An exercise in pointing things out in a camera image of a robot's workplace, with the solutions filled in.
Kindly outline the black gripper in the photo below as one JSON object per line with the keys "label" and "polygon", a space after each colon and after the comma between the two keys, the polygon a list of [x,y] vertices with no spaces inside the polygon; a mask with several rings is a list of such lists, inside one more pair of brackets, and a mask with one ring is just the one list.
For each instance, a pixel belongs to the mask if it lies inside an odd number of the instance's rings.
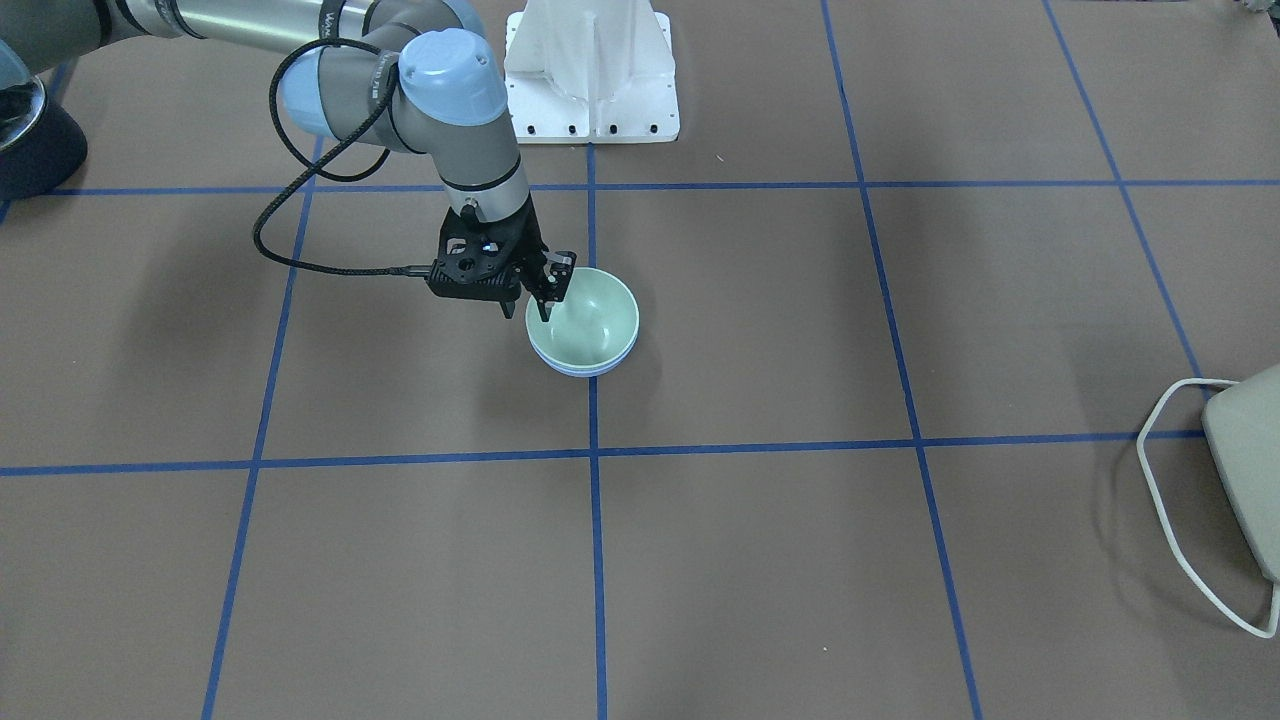
{"label": "black gripper", "polygon": [[548,251],[534,202],[498,222],[481,222],[474,208],[445,214],[445,291],[517,293],[526,290],[540,322],[564,301],[577,264],[572,251]]}

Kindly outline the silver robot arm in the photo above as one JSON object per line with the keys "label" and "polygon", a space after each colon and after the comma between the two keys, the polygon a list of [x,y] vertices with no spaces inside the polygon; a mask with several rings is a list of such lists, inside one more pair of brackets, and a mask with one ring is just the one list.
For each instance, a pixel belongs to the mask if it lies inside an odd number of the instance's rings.
{"label": "silver robot arm", "polygon": [[429,155],[451,208],[436,259],[390,266],[421,277],[444,299],[499,304],[513,316],[529,293],[540,318],[564,300],[573,252],[541,241],[529,181],[511,124],[500,69],[466,1],[5,1],[3,38],[3,199],[45,193],[84,161],[81,128],[40,76],[127,38],[212,38],[283,54],[269,87],[273,117],[335,140],[255,222],[266,222],[303,182],[323,177],[339,151],[370,143],[384,152]]}

